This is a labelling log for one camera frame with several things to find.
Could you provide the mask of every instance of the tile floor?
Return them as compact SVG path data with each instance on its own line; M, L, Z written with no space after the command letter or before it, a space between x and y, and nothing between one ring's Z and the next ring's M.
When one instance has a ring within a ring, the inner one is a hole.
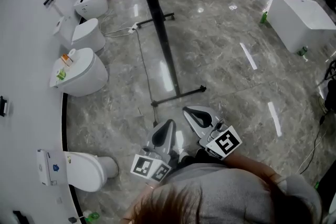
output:
M334 16L323 0L317 1ZM175 12L176 20L168 19L165 25L182 91L201 84L207 90L159 105L157 114L160 121L176 122L180 131L176 149L193 152L197 137L187 126L182 107L211 106L243 140L238 149L241 153L286 176L298 171L313 148L322 115L319 91L323 94L323 86L317 88L316 84L336 52L336 37L304 57L289 53L269 25L259 24L270 2L160 0L164 13ZM101 26L105 33L150 17L146 0L111 0L108 13L111 9L111 16ZM153 24L139 29L139 35L153 98L173 96ZM252 68L241 44L257 69ZM153 112L136 34L107 37L106 46L97 54L107 67L109 81L97 93L69 97L68 145L70 151L111 156L117 161L119 176L108 180L99 192L77 190L82 210L97 211L101 215L99 223L117 223L144 186L144 181L129 171L134 155L152 128ZM272 105L280 123L278 131L269 109ZM331 115L326 118L320 132L323 139L304 173L311 184L336 159L333 122Z

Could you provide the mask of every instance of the white wall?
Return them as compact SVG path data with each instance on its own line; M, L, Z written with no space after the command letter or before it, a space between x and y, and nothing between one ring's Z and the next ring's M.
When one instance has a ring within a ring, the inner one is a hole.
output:
M12 210L35 224L66 224L68 217L76 216L68 187L46 187L37 174L36 149L62 149L62 95L48 87L61 50L52 38L59 16L43 2L0 0L0 95L9 101L9 115L0 117L2 224L15 223ZM75 0L57 2L72 10Z

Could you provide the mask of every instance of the tripod stand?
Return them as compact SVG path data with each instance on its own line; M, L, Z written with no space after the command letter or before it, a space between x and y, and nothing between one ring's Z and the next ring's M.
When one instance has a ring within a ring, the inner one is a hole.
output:
M152 106L156 107L161 103L164 103L166 101L170 101L170 100L174 100L180 97L184 97L193 93L197 93L197 92L204 92L206 90L206 87L204 86L200 86L198 89L190 91L190 92L185 92L185 93L181 93L180 91L180 87L178 85L178 80L177 80L177 76L176 76L176 71L175 71L175 67L174 67L174 61L173 61L173 56L172 56L172 52L170 50L169 47L169 41L168 41L168 36L167 36L167 32L166 32L166 28L164 26L164 21L166 17L171 17L172 19L174 19L174 13L169 13L164 15L161 7L160 7L160 3L159 0L147 0L147 4L148 4L148 8L151 12L152 15L152 19L150 20L146 20L143 21L141 23L138 23L137 26L139 28L141 28L141 26L143 24L149 23L149 22L154 22L154 26L156 29L156 33L157 36L159 37L159 41L160 41L160 45L162 48L162 52L164 55L164 59L167 63L167 67L173 82L173 86L174 86L174 90L176 93L176 96L167 98L167 99L163 99L160 101L155 101L153 100L153 102L151 103Z

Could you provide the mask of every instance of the bathtub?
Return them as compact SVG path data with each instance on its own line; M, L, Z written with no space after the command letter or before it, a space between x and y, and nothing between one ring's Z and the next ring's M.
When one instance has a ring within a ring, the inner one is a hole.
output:
M336 33L334 22L313 0L273 0L267 21L290 52L322 45Z

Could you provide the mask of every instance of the power strip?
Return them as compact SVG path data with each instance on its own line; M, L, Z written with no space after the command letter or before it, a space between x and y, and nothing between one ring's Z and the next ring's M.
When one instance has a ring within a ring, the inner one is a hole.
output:
M135 23L134 25L132 25L132 27L128 30L128 33L130 33L130 34L134 33L135 30L133 30L133 29L137 29L138 28L138 26L136 24L137 23Z

